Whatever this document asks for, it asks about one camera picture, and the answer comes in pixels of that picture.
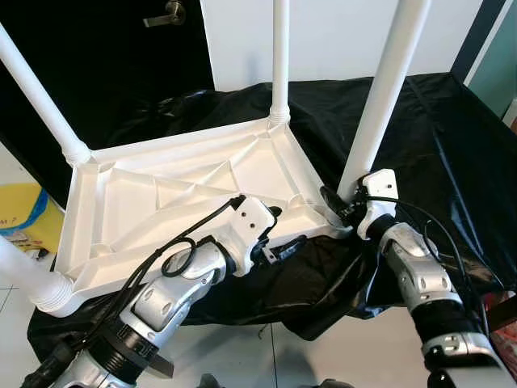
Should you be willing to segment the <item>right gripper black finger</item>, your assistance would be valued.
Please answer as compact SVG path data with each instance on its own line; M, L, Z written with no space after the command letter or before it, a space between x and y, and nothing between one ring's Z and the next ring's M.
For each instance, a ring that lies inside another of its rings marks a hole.
M342 221L347 223L348 217L348 203L344 202L336 191L332 191L328 186L321 187L322 199L326 202L326 207L329 208Z

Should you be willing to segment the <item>white plastic table leg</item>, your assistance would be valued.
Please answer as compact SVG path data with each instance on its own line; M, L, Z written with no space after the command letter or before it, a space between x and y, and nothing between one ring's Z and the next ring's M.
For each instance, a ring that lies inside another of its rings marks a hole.
M65 317L73 299L73 282L59 272L49 271L0 236L0 277L23 289L38 310Z
M359 178L376 161L431 4L432 0L399 0L337 188L347 202L354 199Z
M289 0L274 0L270 129L289 122Z
M73 127L45 90L40 78L31 70L2 23L0 23L0 62L57 141L68 165L76 167L88 162L92 156L92 150L74 132Z

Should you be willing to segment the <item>white plastic table top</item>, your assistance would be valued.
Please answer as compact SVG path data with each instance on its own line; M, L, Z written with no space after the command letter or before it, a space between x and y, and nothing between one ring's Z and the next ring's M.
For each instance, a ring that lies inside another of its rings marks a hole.
M38 310L63 318L116 291L143 259L232 197L280 208L270 247L296 237L341 238L343 222L287 126L266 119L96 150L74 168L57 280L31 293Z

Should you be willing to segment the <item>black plastic sheet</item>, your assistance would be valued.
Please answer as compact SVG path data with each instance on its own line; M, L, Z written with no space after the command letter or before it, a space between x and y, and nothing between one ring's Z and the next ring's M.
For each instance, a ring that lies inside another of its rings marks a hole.
M314 169L335 186L371 78L292 82L292 132ZM148 127L196 132L268 115L272 88L260 82L230 92L196 90L162 101ZM454 237L470 280L482 293L515 287L516 137L475 93L448 73L410 75L376 158L396 171L400 197L439 219ZM281 323L313 340L344 317L370 320L401 302L397 284L372 249L354 238L311 238L283 264L218 285L186 323Z

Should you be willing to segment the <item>robot left leg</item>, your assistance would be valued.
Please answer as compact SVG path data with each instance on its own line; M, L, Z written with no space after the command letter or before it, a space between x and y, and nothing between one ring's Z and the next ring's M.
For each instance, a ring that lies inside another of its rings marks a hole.
M221 385L214 374L204 373L200 376L196 388L225 388L225 386Z

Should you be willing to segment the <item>yellow box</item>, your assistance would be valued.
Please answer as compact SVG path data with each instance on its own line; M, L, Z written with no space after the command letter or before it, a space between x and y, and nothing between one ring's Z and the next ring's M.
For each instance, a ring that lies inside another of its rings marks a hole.
M57 252L64 214L37 183L0 185L0 237L21 251Z

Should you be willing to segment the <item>dark grey door frame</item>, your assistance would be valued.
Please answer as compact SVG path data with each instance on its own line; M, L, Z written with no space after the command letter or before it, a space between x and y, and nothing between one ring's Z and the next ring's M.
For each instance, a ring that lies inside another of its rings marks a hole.
M481 0L475 19L473 19L450 69L451 75L458 81L463 82L469 76L473 63L486 44L489 33L505 3L506 0Z

